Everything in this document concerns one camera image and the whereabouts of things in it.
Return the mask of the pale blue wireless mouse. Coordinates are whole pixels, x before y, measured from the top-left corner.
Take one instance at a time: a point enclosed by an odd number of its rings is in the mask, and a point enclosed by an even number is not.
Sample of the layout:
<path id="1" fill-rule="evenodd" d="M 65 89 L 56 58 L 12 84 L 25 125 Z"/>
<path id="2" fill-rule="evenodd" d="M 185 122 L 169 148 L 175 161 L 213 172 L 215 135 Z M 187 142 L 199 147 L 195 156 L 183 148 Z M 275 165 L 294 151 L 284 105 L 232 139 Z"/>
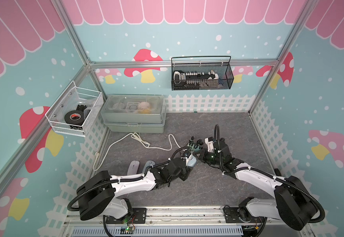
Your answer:
<path id="1" fill-rule="evenodd" d="M 189 158 L 186 160 L 186 166 L 187 167 L 194 167 L 196 162 L 197 162 L 196 157 L 193 154 L 191 154 L 189 156 Z"/>

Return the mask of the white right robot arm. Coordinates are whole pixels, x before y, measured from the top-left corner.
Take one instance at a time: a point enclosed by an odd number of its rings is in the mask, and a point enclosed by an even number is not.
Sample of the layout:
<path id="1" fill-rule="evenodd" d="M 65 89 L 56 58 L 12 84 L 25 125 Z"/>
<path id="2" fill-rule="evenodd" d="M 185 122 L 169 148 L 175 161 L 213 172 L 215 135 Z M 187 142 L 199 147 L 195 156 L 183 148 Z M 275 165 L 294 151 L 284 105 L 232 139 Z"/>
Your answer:
<path id="1" fill-rule="evenodd" d="M 224 176 L 249 183 L 270 195 L 270 199 L 244 199 L 237 208 L 241 221 L 271 218 L 281 220 L 288 227 L 300 231 L 308 223 L 319 223 L 324 220 L 324 208 L 299 178 L 284 178 L 270 174 L 232 157 L 223 138 L 209 137 L 198 140 L 194 150 L 198 160 L 219 169 Z"/>

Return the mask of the lilac wireless mouse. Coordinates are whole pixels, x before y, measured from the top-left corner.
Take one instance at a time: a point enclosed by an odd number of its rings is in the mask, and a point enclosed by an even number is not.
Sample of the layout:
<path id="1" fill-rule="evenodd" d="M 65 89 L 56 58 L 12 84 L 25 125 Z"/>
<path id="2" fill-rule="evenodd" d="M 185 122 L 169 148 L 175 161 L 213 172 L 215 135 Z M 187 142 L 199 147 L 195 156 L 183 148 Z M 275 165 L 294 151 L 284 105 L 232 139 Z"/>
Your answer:
<path id="1" fill-rule="evenodd" d="M 132 161 L 129 165 L 127 175 L 135 175 L 138 173 L 138 168 L 139 168 L 139 161 Z"/>

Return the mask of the light blue wireless mouse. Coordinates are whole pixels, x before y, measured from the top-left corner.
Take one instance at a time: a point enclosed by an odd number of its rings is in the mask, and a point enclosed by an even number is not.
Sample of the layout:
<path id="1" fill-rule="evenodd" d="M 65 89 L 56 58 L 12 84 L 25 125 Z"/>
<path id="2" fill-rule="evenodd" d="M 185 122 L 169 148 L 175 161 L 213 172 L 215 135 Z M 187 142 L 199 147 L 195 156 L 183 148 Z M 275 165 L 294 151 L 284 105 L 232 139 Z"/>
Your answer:
<path id="1" fill-rule="evenodd" d="M 143 167 L 143 170 L 142 170 L 142 173 L 145 173 L 146 169 L 149 167 L 149 166 L 154 166 L 155 165 L 155 162 L 154 161 L 147 161 Z"/>

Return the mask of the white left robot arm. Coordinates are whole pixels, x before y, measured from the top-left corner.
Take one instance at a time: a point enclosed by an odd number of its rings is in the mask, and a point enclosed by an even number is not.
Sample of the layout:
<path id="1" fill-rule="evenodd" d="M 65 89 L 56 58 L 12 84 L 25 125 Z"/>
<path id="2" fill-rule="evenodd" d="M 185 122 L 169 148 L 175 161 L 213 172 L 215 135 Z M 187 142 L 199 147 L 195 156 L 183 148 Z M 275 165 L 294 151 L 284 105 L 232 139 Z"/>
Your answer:
<path id="1" fill-rule="evenodd" d="M 143 173 L 115 176 L 101 171 L 81 185 L 67 205 L 68 211 L 78 211 L 80 220 L 86 221 L 99 215 L 122 219 L 133 214 L 130 201 L 121 196 L 170 187 L 172 181 L 185 181 L 196 164 L 193 155 L 173 158 L 158 165 L 148 166 Z"/>

